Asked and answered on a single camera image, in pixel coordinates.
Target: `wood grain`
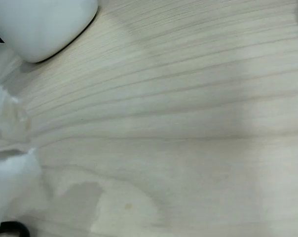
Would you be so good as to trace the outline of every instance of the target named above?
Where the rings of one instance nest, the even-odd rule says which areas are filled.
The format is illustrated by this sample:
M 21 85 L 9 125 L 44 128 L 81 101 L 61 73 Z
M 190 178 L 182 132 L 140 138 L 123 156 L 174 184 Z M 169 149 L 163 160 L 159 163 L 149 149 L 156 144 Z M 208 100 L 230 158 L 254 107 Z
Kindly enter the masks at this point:
M 19 219 L 39 237 L 298 237 L 298 1 L 100 6 L 41 64 L 0 45 L 52 194 Z

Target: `water stain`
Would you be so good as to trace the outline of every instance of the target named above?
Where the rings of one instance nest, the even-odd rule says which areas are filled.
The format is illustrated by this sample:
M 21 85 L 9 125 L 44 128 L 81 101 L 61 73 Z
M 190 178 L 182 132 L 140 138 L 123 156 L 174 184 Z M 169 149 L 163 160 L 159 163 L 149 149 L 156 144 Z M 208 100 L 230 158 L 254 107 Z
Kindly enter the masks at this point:
M 130 210 L 131 208 L 133 208 L 133 204 L 128 203 L 125 205 L 125 210 Z

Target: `tabletop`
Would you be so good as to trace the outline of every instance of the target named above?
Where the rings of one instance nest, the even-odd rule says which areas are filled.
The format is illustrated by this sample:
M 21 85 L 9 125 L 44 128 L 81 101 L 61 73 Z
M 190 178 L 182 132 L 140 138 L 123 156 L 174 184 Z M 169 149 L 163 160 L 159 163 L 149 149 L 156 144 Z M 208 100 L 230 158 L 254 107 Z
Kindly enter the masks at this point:
M 102 0 L 42 63 L 0 45 L 0 81 L 52 195 L 19 217 L 38 237 L 298 237 L 298 1 Z

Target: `white ceramic object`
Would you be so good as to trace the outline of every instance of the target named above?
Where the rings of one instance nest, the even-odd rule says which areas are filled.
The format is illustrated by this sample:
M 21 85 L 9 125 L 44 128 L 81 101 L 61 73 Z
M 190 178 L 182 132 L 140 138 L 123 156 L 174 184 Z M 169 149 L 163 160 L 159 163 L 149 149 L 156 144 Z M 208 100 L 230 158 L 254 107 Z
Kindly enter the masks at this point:
M 42 61 L 91 22 L 97 0 L 0 0 L 0 38 L 28 62 Z

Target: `wooden table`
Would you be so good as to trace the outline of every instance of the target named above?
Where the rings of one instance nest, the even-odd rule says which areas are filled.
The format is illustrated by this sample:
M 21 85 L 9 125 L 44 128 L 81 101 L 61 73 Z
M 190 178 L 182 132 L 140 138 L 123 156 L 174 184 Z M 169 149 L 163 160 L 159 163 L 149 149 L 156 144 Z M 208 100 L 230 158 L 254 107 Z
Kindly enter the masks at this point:
M 52 194 L 19 220 L 38 237 L 298 237 L 298 2 L 100 6 L 41 64 L 0 45 Z

